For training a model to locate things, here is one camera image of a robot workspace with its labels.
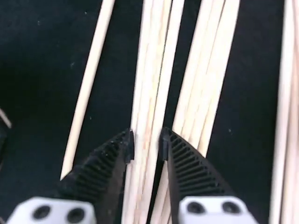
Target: black fabric background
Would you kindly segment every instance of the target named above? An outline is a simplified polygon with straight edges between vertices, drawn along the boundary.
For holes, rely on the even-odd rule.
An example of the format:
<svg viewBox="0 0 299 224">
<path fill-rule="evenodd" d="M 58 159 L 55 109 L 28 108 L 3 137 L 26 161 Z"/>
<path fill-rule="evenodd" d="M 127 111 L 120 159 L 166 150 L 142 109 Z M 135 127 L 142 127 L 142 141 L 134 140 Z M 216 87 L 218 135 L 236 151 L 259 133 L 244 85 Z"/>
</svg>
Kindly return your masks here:
<svg viewBox="0 0 299 224">
<path fill-rule="evenodd" d="M 267 223 L 283 0 L 241 0 L 208 159 Z M 171 126 L 200 2 L 186 0 L 164 124 Z M 96 0 L 0 1 L 0 107 L 13 122 L 0 216 L 50 190 L 100 10 Z M 75 162 L 130 125 L 142 0 L 116 0 Z"/>
</svg>

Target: bamboo skewer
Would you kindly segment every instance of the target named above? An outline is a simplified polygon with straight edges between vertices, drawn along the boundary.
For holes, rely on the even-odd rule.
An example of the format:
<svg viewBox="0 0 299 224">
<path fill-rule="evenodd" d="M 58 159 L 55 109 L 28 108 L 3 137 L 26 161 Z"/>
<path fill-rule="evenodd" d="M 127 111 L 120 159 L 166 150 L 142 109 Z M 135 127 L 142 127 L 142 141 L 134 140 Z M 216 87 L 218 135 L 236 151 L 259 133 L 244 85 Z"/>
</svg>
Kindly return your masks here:
<svg viewBox="0 0 299 224">
<path fill-rule="evenodd" d="M 165 39 L 167 33 L 167 25 L 170 14 L 171 0 L 162 1 L 162 13 L 159 15 L 159 20 L 161 22 L 161 27 L 158 33 L 158 43 L 157 51 L 155 57 L 155 64 L 153 67 L 153 86 L 151 91 L 150 110 L 147 117 L 147 127 L 146 132 L 147 138 L 143 146 L 142 152 L 142 167 L 140 170 L 139 179 L 139 189 L 138 189 L 138 199 L 137 209 L 135 211 L 135 223 L 146 223 L 147 214 L 150 207 L 151 192 L 154 182 L 157 156 L 155 157 L 156 146 L 159 139 L 159 132 L 163 125 L 164 113 L 167 101 L 167 93 L 170 82 L 165 82 L 165 74 L 161 73 L 163 54 L 168 54 L 168 50 L 165 50 Z M 166 90 L 166 95 L 161 96 L 161 92 Z"/>
<path fill-rule="evenodd" d="M 275 146 L 273 156 L 272 188 L 270 201 L 270 224 L 280 223 L 285 152 L 290 108 L 290 89 L 294 51 L 294 21 L 292 0 L 285 0 L 282 55 L 278 85 L 278 108 Z"/>
<path fill-rule="evenodd" d="M 135 158 L 131 173 L 130 202 L 127 208 L 126 223 L 139 219 L 139 202 L 142 196 L 143 180 L 146 169 L 151 128 L 156 105 L 157 88 L 160 75 L 161 60 L 164 51 L 166 28 L 160 32 L 163 20 L 164 1 L 154 0 L 151 10 L 149 45 L 146 52 L 144 78 L 142 81 L 141 102 L 138 111 L 138 123 L 135 133 Z"/>
<path fill-rule="evenodd" d="M 239 1 L 235 0 L 226 0 L 225 1 L 225 6 L 223 9 L 223 13 L 221 16 L 221 11 L 223 7 L 223 1 L 214 1 L 213 2 L 213 8 L 211 11 L 211 15 L 209 16 L 209 22 L 208 22 L 208 29 L 205 30 L 205 38 L 203 41 L 203 48 L 201 50 L 201 55 L 202 57 L 199 58 L 199 62 L 197 62 L 197 67 L 198 70 L 196 72 L 196 77 L 195 81 L 193 84 L 193 90 L 191 92 L 191 97 L 189 100 L 189 105 L 187 107 L 187 113 L 186 116 L 184 117 L 185 123 L 182 126 L 182 122 L 176 123 L 176 117 L 177 117 L 177 112 L 176 112 L 176 117 L 175 117 L 175 122 L 173 126 L 173 130 L 177 133 L 180 133 L 180 129 L 182 132 L 180 133 L 181 136 L 183 136 L 187 140 L 192 140 L 192 144 L 197 148 L 200 140 L 200 135 L 196 138 L 189 138 L 190 135 L 194 136 L 194 130 L 193 132 L 190 133 L 192 124 L 194 122 L 194 112 L 197 107 L 200 107 L 200 110 L 203 110 L 203 116 L 198 115 L 197 111 L 197 116 L 195 116 L 195 119 L 200 120 L 202 124 L 205 123 L 205 118 L 207 114 L 209 113 L 209 125 L 211 127 L 206 126 L 206 129 L 210 128 L 212 130 L 213 123 L 214 123 L 214 117 L 216 114 L 217 110 L 217 105 L 219 101 L 219 96 L 221 92 L 221 87 L 223 83 L 223 78 L 226 70 L 226 64 L 228 61 L 228 56 L 230 52 L 230 47 L 232 43 L 232 39 L 234 36 L 234 30 L 235 30 L 235 24 L 236 24 L 236 19 L 238 15 L 238 8 L 239 8 Z M 200 94 L 201 89 L 202 91 L 202 98 L 199 101 L 199 103 L 196 102 L 196 96 Z M 178 103 L 178 108 L 177 111 L 180 110 L 180 113 L 183 113 L 183 109 L 179 109 L 180 104 Z M 161 176 L 161 181 L 160 181 L 160 186 L 159 188 L 162 188 L 163 181 L 167 180 L 167 177 Z M 170 202 L 166 201 L 164 202 L 164 211 L 168 211 L 170 208 Z M 170 212 L 163 212 L 161 215 L 161 220 L 166 220 L 166 216 L 169 216 Z"/>
<path fill-rule="evenodd" d="M 134 100 L 132 108 L 132 117 L 131 117 L 131 129 L 136 138 L 137 122 L 138 122 L 138 112 L 141 101 L 141 91 L 142 91 L 142 80 L 144 75 L 144 66 L 146 60 L 146 52 L 149 42 L 149 33 L 150 33 L 150 18 L 151 18 L 151 7 L 152 0 L 144 0 L 142 8 L 142 21 L 140 29 L 140 38 L 139 38 L 139 48 L 138 48 L 138 59 L 136 67 L 136 77 L 135 77 L 135 89 L 134 89 Z M 127 165 L 126 172 L 126 181 L 125 181 L 125 190 L 124 190 L 124 202 L 122 207 L 122 216 L 121 223 L 125 224 L 127 221 L 127 209 L 129 204 L 130 197 L 130 184 L 131 184 L 131 175 L 132 175 L 132 166 L 134 161 L 131 161 Z"/>
<path fill-rule="evenodd" d="M 106 32 L 111 18 L 115 0 L 103 0 L 97 25 L 93 35 L 93 42 L 90 48 L 82 85 L 80 88 L 75 114 L 71 124 L 69 139 L 67 142 L 64 161 L 62 164 L 60 179 L 67 175 L 73 166 L 73 161 L 76 153 L 76 148 L 80 136 L 84 115 L 86 112 L 88 99 L 93 87 L 94 77 L 100 60 Z"/>
<path fill-rule="evenodd" d="M 183 6 L 184 6 L 184 1 L 178 1 L 174 0 L 173 2 L 173 7 L 175 6 L 174 4 L 177 3 L 178 8 L 181 11 L 181 15 L 183 13 Z M 180 97 L 178 100 L 178 105 L 180 105 L 180 110 L 176 111 L 176 117 L 174 119 L 174 125 L 173 125 L 173 130 L 177 133 L 181 132 L 181 129 L 183 127 L 183 117 L 185 114 L 185 111 L 187 109 L 187 104 L 188 100 L 191 94 L 191 89 L 192 89 L 192 83 L 195 78 L 195 71 L 197 68 L 197 61 L 199 58 L 199 52 L 201 51 L 202 48 L 202 42 L 199 41 L 203 38 L 204 32 L 206 30 L 207 26 L 207 21 L 210 16 L 210 11 L 212 8 L 212 2 L 210 0 L 203 0 L 201 3 L 201 7 L 199 10 L 199 15 L 196 23 L 196 28 L 194 31 L 194 36 L 192 40 L 192 45 L 190 48 L 190 54 L 186 66 L 186 71 L 184 75 L 184 80 L 183 80 L 183 87 L 180 93 Z M 155 200 L 155 205 L 153 208 L 152 212 L 152 217 L 151 217 L 151 223 L 152 224 L 158 224 L 162 215 L 162 209 L 164 206 L 165 202 L 165 197 L 166 193 L 168 190 L 168 171 L 167 171 L 167 163 L 164 163 L 163 170 L 161 173 L 161 179 L 159 183 L 159 188 Z"/>
<path fill-rule="evenodd" d="M 206 80 L 209 79 L 211 74 L 207 73 L 209 66 L 209 61 L 211 58 L 214 41 L 216 38 L 217 28 L 221 18 L 221 12 L 224 5 L 224 0 L 215 0 L 211 1 L 213 3 L 210 19 L 207 24 L 203 42 L 203 48 L 200 53 L 200 58 L 197 63 L 196 77 L 192 87 L 191 96 L 188 103 L 188 109 L 186 113 L 186 118 L 181 132 L 181 136 L 186 139 L 192 146 L 197 148 L 199 143 L 199 138 L 192 135 L 192 127 L 195 120 L 196 111 L 202 110 L 202 99 L 205 99 L 206 96 L 203 96 L 202 92 L 206 85 Z"/>
<path fill-rule="evenodd" d="M 294 206 L 294 192 L 296 191 L 296 163 L 298 162 L 298 135 L 299 135 L 299 110 L 298 110 L 298 76 L 297 76 L 296 54 L 293 60 L 293 75 L 291 89 L 290 116 L 288 122 L 288 138 L 285 159 L 285 177 L 282 199 L 281 223 L 290 224 L 292 222 Z"/>
<path fill-rule="evenodd" d="M 196 27 L 194 30 L 192 44 L 190 47 L 188 62 L 184 74 L 181 92 L 178 99 L 178 106 L 172 126 L 172 129 L 176 133 L 181 133 L 183 129 L 185 121 L 183 118 L 185 117 L 185 114 L 187 112 L 188 102 L 190 99 L 192 86 L 195 80 L 197 64 L 199 61 L 201 49 L 203 47 L 202 39 L 204 38 L 205 31 L 207 29 L 207 23 L 210 18 L 212 5 L 213 1 L 202 0 L 199 8 L 199 14 L 197 17 Z"/>
<path fill-rule="evenodd" d="M 168 25 L 168 18 L 170 14 L 171 1 L 164 1 L 164 12 L 162 19 L 162 31 L 160 42 L 165 43 L 166 36 L 166 28 Z M 164 121 L 164 114 L 166 108 L 166 101 L 168 96 L 168 90 L 171 79 L 172 66 L 175 56 L 175 50 L 178 39 L 178 29 L 180 25 L 180 16 L 177 14 L 174 17 L 174 13 L 177 13 L 173 9 L 171 10 L 170 23 L 167 33 L 167 39 L 165 43 L 163 63 L 156 67 L 157 73 L 160 74 L 159 88 L 157 92 L 157 102 L 154 112 L 154 119 L 152 124 L 152 134 L 150 138 L 150 145 L 147 157 L 147 167 L 145 172 L 145 180 L 143 186 L 143 194 L 140 201 L 139 207 L 141 208 L 139 223 L 145 224 L 148 216 L 150 200 L 151 200 L 151 192 L 153 189 L 153 182 L 156 171 L 156 163 L 157 163 L 157 155 L 158 155 L 158 140 L 159 134 Z"/>
<path fill-rule="evenodd" d="M 0 108 L 0 119 L 3 120 L 3 122 L 6 124 L 8 128 L 12 127 L 11 121 L 8 119 L 7 115 L 4 113 L 4 111 Z"/>
<path fill-rule="evenodd" d="M 294 49 L 293 49 L 293 67 L 292 67 L 292 84 L 291 84 L 291 101 L 288 118 L 288 133 L 285 155 L 285 170 L 281 204 L 280 223 L 296 224 L 299 222 L 299 90 L 298 90 L 298 3 L 297 0 L 292 1 L 292 12 L 294 19 Z"/>
<path fill-rule="evenodd" d="M 210 80 L 206 83 L 203 93 L 201 94 L 204 98 L 203 101 L 206 101 L 207 104 L 202 104 L 201 101 L 195 115 L 192 139 L 195 140 L 195 142 L 199 141 L 197 149 L 204 157 L 207 154 L 212 134 L 229 53 L 234 37 L 239 4 L 240 0 L 225 1 L 207 70 L 207 77 L 209 77 Z"/>
</svg>

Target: screw hole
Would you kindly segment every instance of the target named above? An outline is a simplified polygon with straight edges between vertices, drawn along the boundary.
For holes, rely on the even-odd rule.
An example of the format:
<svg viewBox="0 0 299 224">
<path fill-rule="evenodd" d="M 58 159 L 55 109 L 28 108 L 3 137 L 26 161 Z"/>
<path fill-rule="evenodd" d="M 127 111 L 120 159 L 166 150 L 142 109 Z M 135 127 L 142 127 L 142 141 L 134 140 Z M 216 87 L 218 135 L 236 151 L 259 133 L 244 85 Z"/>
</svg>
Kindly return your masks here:
<svg viewBox="0 0 299 224">
<path fill-rule="evenodd" d="M 69 223 L 79 223 L 84 219 L 85 212 L 81 208 L 75 208 L 69 211 L 67 215 L 67 221 Z"/>
<path fill-rule="evenodd" d="M 187 210 L 188 210 L 188 212 L 196 213 L 196 214 L 205 213 L 205 208 L 197 202 L 189 203 L 187 206 Z"/>
<path fill-rule="evenodd" d="M 238 214 L 241 212 L 240 208 L 238 205 L 236 205 L 233 202 L 225 202 L 222 204 L 222 208 L 225 212 L 227 213 L 233 213 L 233 214 Z"/>
<path fill-rule="evenodd" d="M 33 218 L 37 220 L 46 218 L 49 215 L 50 210 L 51 208 L 48 205 L 40 206 L 33 212 Z"/>
</svg>

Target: wooden skewer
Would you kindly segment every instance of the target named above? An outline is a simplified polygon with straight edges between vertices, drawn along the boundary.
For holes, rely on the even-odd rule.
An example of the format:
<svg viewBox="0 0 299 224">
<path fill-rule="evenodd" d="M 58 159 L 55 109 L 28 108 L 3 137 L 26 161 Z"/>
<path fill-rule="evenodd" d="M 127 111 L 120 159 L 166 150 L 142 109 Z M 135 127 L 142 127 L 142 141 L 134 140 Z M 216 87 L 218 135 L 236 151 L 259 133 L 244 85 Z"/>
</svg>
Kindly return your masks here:
<svg viewBox="0 0 299 224">
<path fill-rule="evenodd" d="M 280 223 L 294 51 L 292 0 L 285 0 L 269 224 Z"/>
<path fill-rule="evenodd" d="M 159 31 L 161 27 L 161 18 L 163 12 L 164 1 L 154 0 L 151 11 L 151 28 L 149 33 L 149 45 L 146 53 L 146 62 L 144 69 L 144 78 L 142 82 L 141 102 L 138 114 L 138 123 L 135 137 L 135 158 L 131 174 L 130 184 L 130 202 L 127 210 L 127 223 L 136 222 L 139 218 L 139 209 L 136 205 L 142 196 L 142 187 L 144 179 L 144 171 L 146 167 L 148 146 L 151 136 L 151 124 L 156 104 L 157 87 L 159 74 L 155 74 L 156 64 L 161 66 L 163 48 L 158 54 L 161 54 L 160 61 L 157 62 L 157 48 L 159 44 Z"/>
<path fill-rule="evenodd" d="M 171 216 L 170 216 L 171 206 L 168 206 L 169 202 L 170 202 L 170 192 L 169 192 L 169 188 L 168 188 L 167 192 L 166 192 L 166 198 L 164 201 L 163 209 L 162 209 L 160 223 L 167 224 L 169 219 L 171 219 Z"/>
<path fill-rule="evenodd" d="M 209 76 L 211 76 L 211 74 L 207 73 L 207 69 L 224 5 L 224 0 L 215 0 L 211 2 L 213 3 L 213 7 L 205 31 L 204 39 L 201 40 L 203 42 L 203 47 L 200 53 L 199 61 L 197 62 L 196 77 L 193 84 L 191 97 L 189 99 L 183 130 L 181 132 L 181 136 L 195 148 L 198 146 L 199 138 L 192 138 L 192 127 L 194 124 L 196 111 L 203 109 L 202 105 L 200 104 L 203 100 L 199 99 L 205 99 L 206 97 L 201 94 L 205 88 L 206 80 L 209 79 Z"/>
<path fill-rule="evenodd" d="M 147 126 L 146 126 L 146 139 L 144 142 L 144 147 L 142 149 L 142 166 L 140 169 L 139 177 L 139 188 L 138 188 L 138 205 L 135 211 L 135 221 L 136 223 L 142 224 L 147 221 L 147 214 L 150 207 L 151 192 L 155 177 L 155 167 L 157 163 L 157 158 L 153 158 L 155 151 L 157 150 L 157 143 L 159 138 L 159 132 L 163 125 L 164 113 L 167 101 L 166 95 L 161 96 L 161 93 L 158 94 L 158 89 L 162 92 L 164 88 L 168 88 L 170 78 L 167 83 L 163 82 L 165 79 L 165 74 L 161 73 L 162 59 L 163 54 L 165 53 L 165 39 L 167 33 L 167 25 L 170 14 L 171 0 L 162 1 L 162 11 L 159 14 L 159 21 L 161 21 L 161 27 L 158 28 L 158 42 L 156 47 L 156 57 L 155 63 L 152 65 L 153 68 L 153 86 L 151 91 L 151 98 L 149 100 L 149 112 L 147 117 Z M 164 98 L 164 104 L 161 105 L 161 97 Z"/>
<path fill-rule="evenodd" d="M 194 30 L 192 44 L 190 47 L 190 52 L 189 52 L 187 66 L 184 74 L 182 88 L 178 99 L 178 106 L 177 106 L 177 110 L 176 110 L 176 114 L 172 126 L 172 129 L 176 133 L 181 133 L 183 129 L 185 115 L 188 108 L 188 102 L 190 99 L 193 83 L 195 80 L 200 52 L 201 49 L 203 48 L 202 40 L 204 39 L 205 36 L 205 31 L 207 29 L 207 24 L 210 18 L 212 6 L 213 6 L 212 0 L 202 0 L 199 8 L 199 14 L 197 17 L 196 27 Z"/>
<path fill-rule="evenodd" d="M 1 108 L 0 108 L 0 119 L 3 120 L 3 122 L 7 125 L 8 128 L 11 128 L 12 123 Z"/>
<path fill-rule="evenodd" d="M 213 52 L 210 64 L 207 70 L 207 76 L 211 79 L 210 84 L 206 84 L 202 96 L 208 98 L 208 107 L 200 104 L 200 108 L 195 116 L 192 136 L 193 139 L 199 140 L 198 150 L 206 156 L 210 142 L 214 120 L 217 112 L 218 102 L 222 90 L 225 71 L 228 63 L 229 53 L 234 37 L 235 26 L 238 18 L 240 0 L 226 0 L 221 21 L 217 30 L 214 42 Z"/>
<path fill-rule="evenodd" d="M 79 97 L 76 104 L 71 131 L 67 142 L 60 179 L 64 178 L 72 169 L 80 131 L 88 104 L 94 77 L 100 60 L 106 32 L 111 18 L 115 0 L 103 0 L 97 25 L 93 35 Z"/>
<path fill-rule="evenodd" d="M 297 151 L 297 161 L 299 161 L 299 153 Z M 293 202 L 293 214 L 292 214 L 292 224 L 297 224 L 299 222 L 299 213 L 298 213 L 298 209 L 299 209 L 299 190 L 298 190 L 298 186 L 299 186 L 299 163 L 297 162 L 296 164 L 296 180 L 295 180 L 296 184 L 295 184 L 295 191 L 294 193 L 294 202 Z"/>
<path fill-rule="evenodd" d="M 227 60 L 228 60 L 229 51 L 230 51 L 230 47 L 231 47 L 231 42 L 232 42 L 232 38 L 233 38 L 233 35 L 234 35 L 236 18 L 237 18 L 237 15 L 238 15 L 239 1 L 227 0 L 225 2 L 225 6 L 224 6 L 224 9 L 223 9 L 223 15 L 221 16 L 221 22 L 220 22 L 219 27 L 217 29 L 217 37 L 216 37 L 217 40 L 215 40 L 216 46 L 217 46 L 216 49 L 217 50 L 224 50 L 225 53 L 224 53 L 224 56 L 219 59 L 217 57 L 219 55 L 219 52 L 218 51 L 215 52 L 216 51 L 215 47 L 213 47 L 211 60 L 213 60 L 214 62 L 219 62 L 221 64 L 220 71 L 222 71 L 222 72 L 219 73 L 220 76 L 219 75 L 215 76 L 216 74 L 218 74 L 217 71 L 219 70 L 219 68 L 216 67 L 214 63 L 212 63 L 213 67 L 211 67 L 211 63 L 209 63 L 209 60 L 208 60 L 209 59 L 208 52 L 210 52 L 210 54 L 211 54 L 211 50 L 212 50 L 212 46 L 213 46 L 214 41 L 210 42 L 210 47 L 208 46 L 208 43 L 209 43 L 210 39 L 213 36 L 215 38 L 215 35 L 216 35 L 216 30 L 215 29 L 217 28 L 222 8 L 223 8 L 223 2 L 221 2 L 221 1 L 220 2 L 219 1 L 214 2 L 213 9 L 211 11 L 211 16 L 210 16 L 212 19 L 210 20 L 211 22 L 209 21 L 209 24 L 208 24 L 208 27 L 210 29 L 208 29 L 206 31 L 206 37 L 207 37 L 206 42 L 207 43 L 204 43 L 205 48 L 203 48 L 203 50 L 201 52 L 202 54 L 205 52 L 205 54 L 203 54 L 204 56 L 202 57 L 202 60 L 200 60 L 199 63 L 198 63 L 198 68 L 200 67 L 200 69 L 203 69 L 203 70 L 200 73 L 197 73 L 197 75 L 196 75 L 195 79 L 197 80 L 197 82 L 195 82 L 195 85 L 197 84 L 197 86 L 193 86 L 194 90 L 193 90 L 193 93 L 191 94 L 191 99 L 190 99 L 192 101 L 192 98 L 194 97 L 194 95 L 196 95 L 195 93 L 198 93 L 198 91 L 196 90 L 196 87 L 198 87 L 200 89 L 201 85 L 199 85 L 198 83 L 201 83 L 201 81 L 205 80 L 205 79 L 202 79 L 202 77 L 206 74 L 206 70 L 207 70 L 208 65 L 209 65 L 209 69 L 208 69 L 208 72 L 206 74 L 207 79 L 208 80 L 213 80 L 215 78 L 216 79 L 219 78 L 219 80 L 217 80 L 217 82 L 215 84 L 213 83 L 216 86 L 215 86 L 215 88 L 210 89 L 210 91 L 212 91 L 212 92 L 208 92 L 206 90 L 206 88 L 207 88 L 206 86 L 211 87 L 211 85 L 206 85 L 204 83 L 205 87 L 203 86 L 203 89 L 205 91 L 203 92 L 202 96 L 203 96 L 204 100 L 206 100 L 205 97 L 208 94 L 209 96 L 207 98 L 210 99 L 210 100 L 208 100 L 208 104 L 206 105 L 205 108 L 202 108 L 201 104 L 199 104 L 199 106 L 201 107 L 201 109 L 206 111 L 206 114 L 207 114 L 207 111 L 209 109 L 209 102 L 211 101 L 212 96 L 213 96 L 213 90 L 214 89 L 220 89 L 221 90 L 221 87 L 222 87 L 223 78 L 221 79 L 221 77 L 224 77 L 224 74 L 225 74 L 226 63 L 227 63 Z M 220 45 L 220 39 L 221 38 L 222 38 L 222 41 L 227 43 L 227 45 L 225 44 L 226 46 L 224 48 L 221 47 L 221 45 Z M 189 111 L 193 111 L 193 112 L 194 112 L 194 108 L 190 110 L 190 107 L 194 107 L 194 104 L 196 104 L 196 101 L 194 99 L 195 98 L 193 98 L 193 102 L 189 102 L 189 106 L 188 106 Z M 185 121 L 187 121 L 187 123 L 184 124 L 183 130 L 182 130 L 182 133 L 181 133 L 184 138 L 187 138 L 189 134 L 193 134 L 193 133 L 190 133 L 190 127 L 192 127 L 192 122 L 188 123 L 188 120 L 187 120 L 190 117 L 191 117 L 191 114 L 188 115 L 188 113 L 187 113 L 187 116 L 186 116 L 186 119 L 185 119 Z M 193 140 L 194 146 L 197 147 L 198 142 L 199 142 L 199 137 L 194 138 L 194 139 L 197 139 L 196 141 Z"/>
<path fill-rule="evenodd" d="M 171 14 L 172 13 L 174 14 L 173 19 L 175 19 L 175 16 L 181 17 L 179 15 L 182 15 L 183 7 L 184 7 L 183 0 L 173 1 L 172 8 L 171 8 Z M 177 133 L 180 133 L 183 127 L 184 115 L 188 106 L 188 100 L 186 99 L 189 99 L 191 94 L 192 84 L 195 78 L 195 71 L 197 68 L 197 61 L 199 58 L 199 52 L 201 51 L 202 48 L 202 42 L 199 40 L 201 40 L 204 36 L 204 32 L 206 30 L 207 21 L 210 16 L 211 8 L 212 8 L 212 3 L 210 0 L 202 1 L 199 15 L 196 22 L 196 28 L 194 31 L 192 45 L 190 48 L 189 58 L 188 58 L 185 76 L 183 80 L 183 86 L 178 100 L 178 108 L 174 119 L 173 130 Z M 152 212 L 152 217 L 151 217 L 152 224 L 160 223 L 160 218 L 161 218 L 162 209 L 166 198 L 167 189 L 168 189 L 168 171 L 167 171 L 167 163 L 165 163 L 161 173 L 159 188 L 158 188 L 155 205 Z"/>
<path fill-rule="evenodd" d="M 149 33 L 150 33 L 151 7 L 152 7 L 152 0 L 144 0 L 143 8 L 142 8 L 142 21 L 141 21 L 141 29 L 140 29 L 141 32 L 139 38 L 138 59 L 137 59 L 137 67 L 136 67 L 134 100 L 133 100 L 132 117 L 131 117 L 131 129 L 135 135 L 135 138 L 136 138 L 136 131 L 137 131 L 139 106 L 141 101 L 144 66 L 145 66 L 146 52 L 148 48 Z M 123 202 L 122 216 L 121 216 L 121 223 L 123 224 L 127 223 L 127 209 L 128 209 L 129 197 L 131 193 L 130 184 L 131 184 L 133 163 L 134 161 L 131 161 L 131 163 L 127 165 L 125 190 L 124 190 L 124 202 Z"/>
<path fill-rule="evenodd" d="M 293 70 L 292 70 L 292 88 L 291 88 L 291 102 L 288 122 L 288 134 L 286 145 L 285 158 L 285 173 L 283 184 L 283 197 L 281 205 L 281 220 L 282 224 L 296 224 L 299 222 L 297 211 L 299 209 L 298 199 L 298 181 L 299 176 L 296 174 L 298 170 L 299 161 L 299 90 L 298 90 L 298 0 L 293 0 L 293 19 L 294 19 L 294 52 L 293 52 Z"/>
<path fill-rule="evenodd" d="M 293 60 L 293 76 L 291 89 L 291 105 L 288 123 L 287 150 L 285 158 L 285 177 L 282 199 L 281 224 L 291 224 L 293 213 L 294 192 L 296 192 L 296 171 L 297 171 L 297 154 L 298 154 L 298 135 L 299 135 L 299 91 L 296 54 Z"/>
<path fill-rule="evenodd" d="M 172 64 L 175 55 L 175 48 L 177 38 L 173 33 L 173 29 L 170 27 L 168 30 L 167 40 L 165 41 L 166 31 L 168 26 L 169 14 L 170 14 L 171 0 L 164 0 L 163 6 L 163 16 L 162 16 L 162 26 L 160 29 L 159 35 L 159 44 L 157 51 L 157 65 L 156 65 L 156 75 L 159 75 L 159 87 L 157 88 L 158 92 L 155 92 L 157 95 L 156 106 L 154 107 L 154 117 L 149 115 L 148 121 L 152 123 L 152 133 L 149 141 L 149 150 L 146 163 L 146 171 L 141 172 L 144 175 L 144 185 L 142 191 L 142 198 L 139 204 L 139 217 L 135 217 L 135 220 L 139 220 L 139 224 L 145 224 L 147 221 L 147 216 L 150 207 L 151 192 L 153 189 L 153 182 L 156 171 L 157 164 L 157 154 L 158 154 L 158 140 L 159 134 L 164 121 L 164 114 L 166 108 L 166 101 L 168 95 L 168 89 L 171 78 Z"/>
</svg>

